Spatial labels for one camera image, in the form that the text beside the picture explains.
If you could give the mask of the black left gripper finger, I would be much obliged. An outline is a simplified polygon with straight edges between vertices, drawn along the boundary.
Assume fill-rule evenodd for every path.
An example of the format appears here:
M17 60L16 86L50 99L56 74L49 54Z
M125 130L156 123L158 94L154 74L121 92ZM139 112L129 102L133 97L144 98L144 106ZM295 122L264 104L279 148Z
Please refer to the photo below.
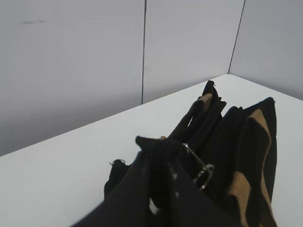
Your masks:
M201 193L174 139L136 138L141 148L124 177L78 227L237 227L238 220Z

